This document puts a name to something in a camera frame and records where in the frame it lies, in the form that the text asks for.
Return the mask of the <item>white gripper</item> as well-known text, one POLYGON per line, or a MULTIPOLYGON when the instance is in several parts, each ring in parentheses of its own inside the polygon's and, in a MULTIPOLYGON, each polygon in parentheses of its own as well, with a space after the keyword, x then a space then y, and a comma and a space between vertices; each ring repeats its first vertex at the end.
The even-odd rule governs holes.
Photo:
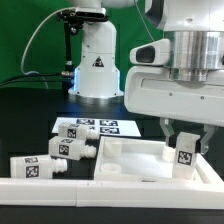
POLYGON ((129 112, 163 117, 166 145, 174 134, 171 119, 208 124, 200 141, 205 155, 215 126, 224 127, 224 71, 210 71, 206 82, 184 82, 170 79, 164 67, 134 66, 126 77, 124 104, 129 112))

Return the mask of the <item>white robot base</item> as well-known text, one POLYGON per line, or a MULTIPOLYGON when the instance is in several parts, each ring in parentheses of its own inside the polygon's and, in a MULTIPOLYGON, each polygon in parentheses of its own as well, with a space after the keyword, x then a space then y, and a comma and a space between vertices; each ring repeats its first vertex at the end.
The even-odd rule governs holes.
POLYGON ((115 65, 115 26, 108 20, 107 8, 127 8, 134 0, 68 0, 71 7, 57 15, 64 22, 66 33, 66 73, 73 74, 68 90, 70 99, 89 104, 109 104, 123 100, 120 71, 115 65), (70 36, 80 29, 82 34, 81 61, 73 68, 70 36))

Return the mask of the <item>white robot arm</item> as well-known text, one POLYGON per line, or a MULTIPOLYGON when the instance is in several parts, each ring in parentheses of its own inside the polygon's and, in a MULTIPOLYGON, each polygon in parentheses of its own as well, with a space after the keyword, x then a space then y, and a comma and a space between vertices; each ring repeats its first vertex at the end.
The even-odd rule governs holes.
POLYGON ((167 137, 173 120, 203 124, 205 154, 224 127, 224 0, 146 0, 145 15, 163 37, 131 50, 125 106, 167 137))

